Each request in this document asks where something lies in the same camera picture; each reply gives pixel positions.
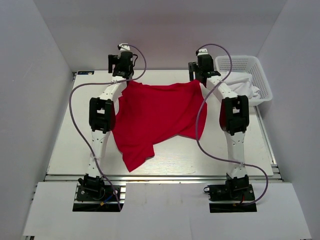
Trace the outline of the red t shirt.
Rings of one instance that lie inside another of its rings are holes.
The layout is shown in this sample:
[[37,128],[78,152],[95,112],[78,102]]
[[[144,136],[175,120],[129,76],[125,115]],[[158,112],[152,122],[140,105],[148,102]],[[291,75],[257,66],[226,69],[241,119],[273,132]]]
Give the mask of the red t shirt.
[[130,82],[118,99],[113,137],[129,172],[155,156],[154,145],[203,134],[207,104],[198,80],[171,85]]

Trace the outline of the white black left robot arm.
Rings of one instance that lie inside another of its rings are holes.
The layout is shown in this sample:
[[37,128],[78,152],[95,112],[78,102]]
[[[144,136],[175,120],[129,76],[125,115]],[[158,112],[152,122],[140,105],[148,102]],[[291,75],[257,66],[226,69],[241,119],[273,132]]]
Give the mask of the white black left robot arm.
[[111,84],[98,96],[89,101],[89,126],[91,128],[91,148],[87,173],[79,183],[94,199],[105,196],[106,187],[97,163],[104,158],[111,131],[116,125],[115,103],[127,87],[126,80],[134,74],[134,54],[128,46],[123,46],[119,54],[108,56],[108,72],[112,74]]

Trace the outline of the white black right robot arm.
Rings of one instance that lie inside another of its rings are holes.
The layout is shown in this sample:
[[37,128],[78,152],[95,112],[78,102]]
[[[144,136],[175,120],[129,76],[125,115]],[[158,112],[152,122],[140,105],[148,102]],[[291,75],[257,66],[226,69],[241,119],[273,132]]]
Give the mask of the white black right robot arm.
[[219,125],[227,142],[229,170],[226,173],[224,190],[218,194],[226,194],[236,200],[249,187],[249,177],[245,168],[244,138],[249,118],[249,100],[246,95],[235,93],[223,82],[226,78],[214,70],[214,61],[207,49],[196,51],[197,61],[188,64],[189,78],[199,78],[205,88],[212,91],[220,102]]

